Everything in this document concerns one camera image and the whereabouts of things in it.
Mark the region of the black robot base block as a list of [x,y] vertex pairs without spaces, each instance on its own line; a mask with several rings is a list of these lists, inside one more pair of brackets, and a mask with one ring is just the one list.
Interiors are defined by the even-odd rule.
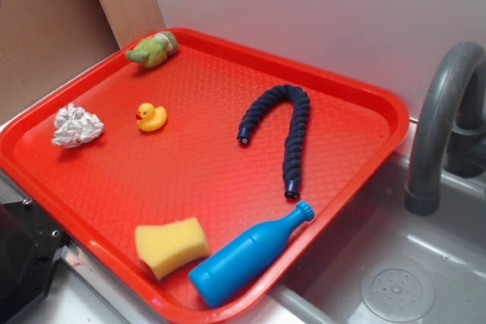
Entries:
[[2,323],[48,297],[65,242],[62,227],[37,203],[1,205]]

